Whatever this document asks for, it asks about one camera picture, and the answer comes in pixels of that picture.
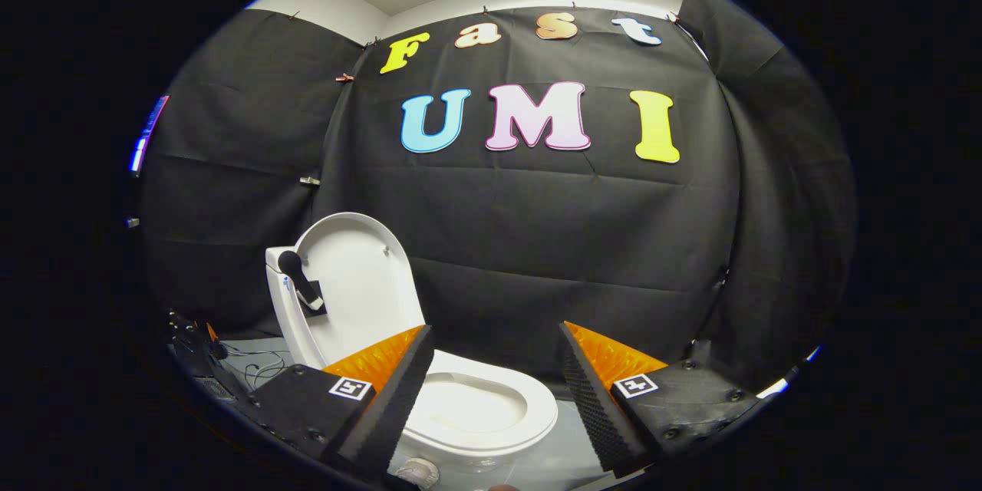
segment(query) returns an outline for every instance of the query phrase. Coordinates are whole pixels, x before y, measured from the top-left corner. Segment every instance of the white toilet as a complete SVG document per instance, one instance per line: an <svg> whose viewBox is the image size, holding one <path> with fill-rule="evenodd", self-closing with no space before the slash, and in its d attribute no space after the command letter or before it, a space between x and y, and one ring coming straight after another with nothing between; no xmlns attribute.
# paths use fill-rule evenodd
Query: white toilet
<svg viewBox="0 0 982 491"><path fill-rule="evenodd" d="M326 314L310 316L280 271L280 254L290 250L301 257L305 277L320 285ZM267 249L266 275L290 354L312 368L425 324L406 252L366 215L330 215L295 246ZM536 445L557 415L552 392L536 379L435 351L397 449L440 469L479 473Z"/></svg>

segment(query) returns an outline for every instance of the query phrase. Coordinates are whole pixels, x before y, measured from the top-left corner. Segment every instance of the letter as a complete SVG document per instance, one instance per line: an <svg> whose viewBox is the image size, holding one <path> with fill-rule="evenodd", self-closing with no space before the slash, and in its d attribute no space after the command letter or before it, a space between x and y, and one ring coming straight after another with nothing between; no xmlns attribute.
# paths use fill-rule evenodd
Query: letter
<svg viewBox="0 0 982 491"><path fill-rule="evenodd" d="M512 121L529 147L534 147L549 121L552 127L546 146L554 150L589 148L590 137L583 134L579 113L579 96L586 86L578 82L557 82L546 91L536 106L526 89L518 84L495 86L488 94L495 99L494 134L484 143L489 150L511 150L519 145L512 134Z"/></svg>
<svg viewBox="0 0 982 491"><path fill-rule="evenodd" d="M653 46L658 46L660 43L662 43L662 39L659 37L649 36L648 33L644 32L650 31L650 26L643 23L638 23L629 17L624 17L623 19L611 19L611 23L624 27L624 32L628 33L628 37L631 37L634 42L652 44Z"/></svg>
<svg viewBox="0 0 982 491"><path fill-rule="evenodd" d="M672 132L669 130L672 98L648 90L634 90L631 99L641 109L641 144L635 147L634 152L641 159L676 163L680 154L672 145Z"/></svg>
<svg viewBox="0 0 982 491"><path fill-rule="evenodd" d="M389 71L396 71L398 68L406 67L408 64L406 58L413 57L413 54L417 53L417 50L420 50L420 43L427 42L427 40L429 40L429 33L420 33L389 44L389 48L392 48L389 54L389 61L378 72L380 74L386 74Z"/></svg>
<svg viewBox="0 0 982 491"><path fill-rule="evenodd" d="M568 13L546 13L535 20L539 26L535 33L545 40L574 37L576 26L571 21L575 21L575 17Z"/></svg>
<svg viewBox="0 0 982 491"><path fill-rule="evenodd" d="M491 44L501 38L498 25L494 23L478 23L460 31L460 38L453 43L458 48L470 48L476 44Z"/></svg>
<svg viewBox="0 0 982 491"><path fill-rule="evenodd" d="M447 114L443 120L443 130L436 134L426 134L423 124L427 120L427 106L432 96L416 96L403 102L403 147L417 154L429 154L449 146L460 134L460 118L463 116L463 100L470 96L470 90L459 88L449 90L440 96L447 104Z"/></svg>

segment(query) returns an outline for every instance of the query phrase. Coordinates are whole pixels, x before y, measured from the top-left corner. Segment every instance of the pink letter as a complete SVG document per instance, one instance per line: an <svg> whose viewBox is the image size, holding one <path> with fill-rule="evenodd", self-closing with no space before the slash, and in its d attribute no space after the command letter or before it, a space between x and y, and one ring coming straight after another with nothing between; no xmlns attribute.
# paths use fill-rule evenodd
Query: pink letter
<svg viewBox="0 0 982 491"><path fill-rule="evenodd" d="M589 148L590 137L583 134L583 121L579 116L579 96L585 90L582 83L557 82L549 87L542 102L536 106L526 89L518 84L495 86L488 91L496 102L494 134L484 145L495 151L518 146L519 139L512 134L512 121L515 121L526 144L534 147L551 120L546 146L554 150Z"/></svg>

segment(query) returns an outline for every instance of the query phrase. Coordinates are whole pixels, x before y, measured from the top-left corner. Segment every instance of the orange letter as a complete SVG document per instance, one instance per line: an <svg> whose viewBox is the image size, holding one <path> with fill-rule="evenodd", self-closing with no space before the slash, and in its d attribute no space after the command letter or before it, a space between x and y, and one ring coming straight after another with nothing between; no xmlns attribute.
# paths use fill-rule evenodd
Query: orange letter
<svg viewBox="0 0 982 491"><path fill-rule="evenodd" d="M576 26L570 21L575 18L568 13L546 13L535 20L539 26L535 33L545 40L571 38L576 34Z"/></svg>
<svg viewBox="0 0 982 491"><path fill-rule="evenodd" d="M453 43L458 48L470 48L476 44L491 44L501 38L498 25L494 23L478 23L460 31L460 38Z"/></svg>

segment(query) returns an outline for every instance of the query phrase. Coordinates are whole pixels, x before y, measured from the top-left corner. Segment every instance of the white wall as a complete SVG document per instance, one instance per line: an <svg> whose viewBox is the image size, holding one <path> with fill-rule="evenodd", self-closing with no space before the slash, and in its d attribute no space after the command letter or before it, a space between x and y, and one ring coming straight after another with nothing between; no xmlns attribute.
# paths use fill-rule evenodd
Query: white wall
<svg viewBox="0 0 982 491"><path fill-rule="evenodd" d="M678 13L681 7L681 0L435 0L389 17L378 36L386 38L433 21L480 13L485 5L491 12L537 5L568 5L572 9L573 2L576 8L621 9L658 18L664 18L668 12Z"/></svg>
<svg viewBox="0 0 982 491"><path fill-rule="evenodd" d="M256 0L246 9L266 9L286 15L299 12L297 19L331 29L358 44L375 40L389 19L364 0Z"/></svg>
<svg viewBox="0 0 982 491"><path fill-rule="evenodd" d="M668 12L678 13L681 6L681 0L435 0L388 16L364 0L257 0L246 9L267 9L286 15L299 12L297 19L365 44L375 40L375 36L384 39L427 23L480 13L485 5L488 11L537 5L568 5L572 9L573 2L578 8L620 9L658 18Z"/></svg>

